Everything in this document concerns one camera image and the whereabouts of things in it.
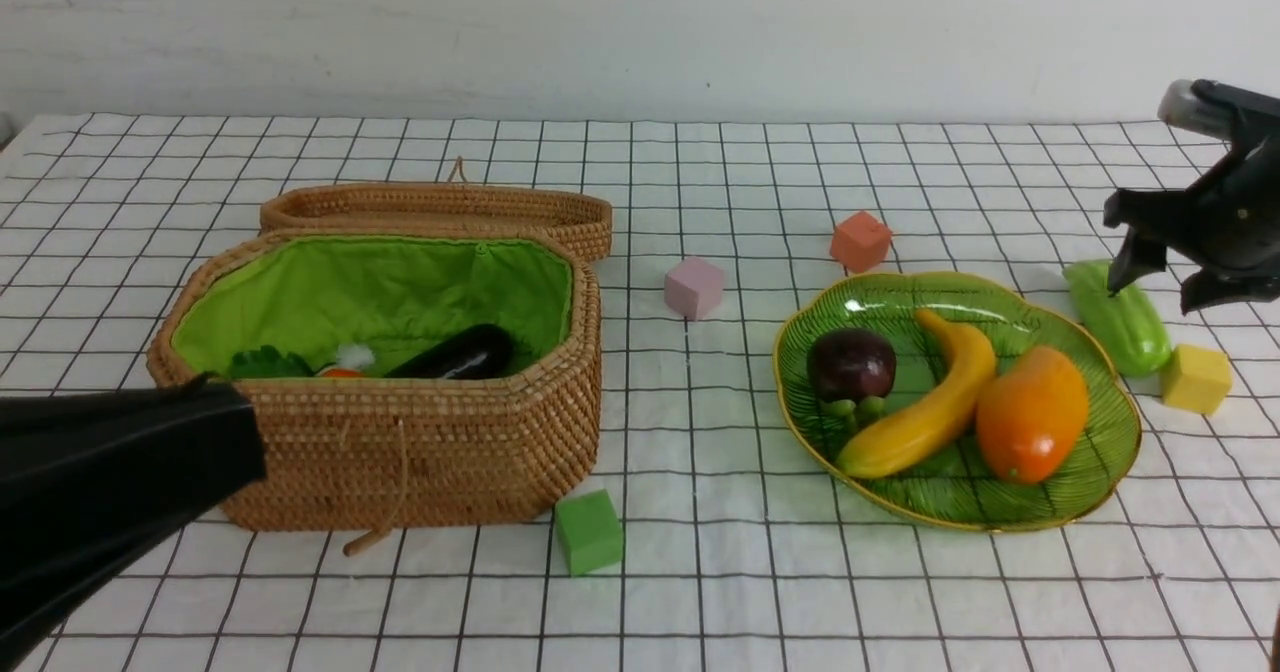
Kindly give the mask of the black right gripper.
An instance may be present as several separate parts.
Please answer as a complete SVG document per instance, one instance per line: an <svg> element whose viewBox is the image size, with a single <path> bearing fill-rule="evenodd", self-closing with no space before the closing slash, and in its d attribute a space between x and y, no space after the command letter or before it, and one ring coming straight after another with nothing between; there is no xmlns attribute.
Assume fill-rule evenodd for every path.
<svg viewBox="0 0 1280 672"><path fill-rule="evenodd" d="M1188 188L1115 189L1103 225L1128 233L1108 268L1108 294L1164 273L1175 251L1201 268L1181 284L1183 315L1277 300L1277 166L1272 133L1233 145Z"/></svg>

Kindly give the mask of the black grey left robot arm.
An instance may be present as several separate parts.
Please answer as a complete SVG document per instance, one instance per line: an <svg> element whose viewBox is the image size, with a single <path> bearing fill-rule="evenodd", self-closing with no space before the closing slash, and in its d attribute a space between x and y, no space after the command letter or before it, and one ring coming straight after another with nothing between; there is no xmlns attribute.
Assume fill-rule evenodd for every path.
<svg viewBox="0 0 1280 672"><path fill-rule="evenodd" d="M224 381L1 403L1 666L175 531L268 475Z"/></svg>

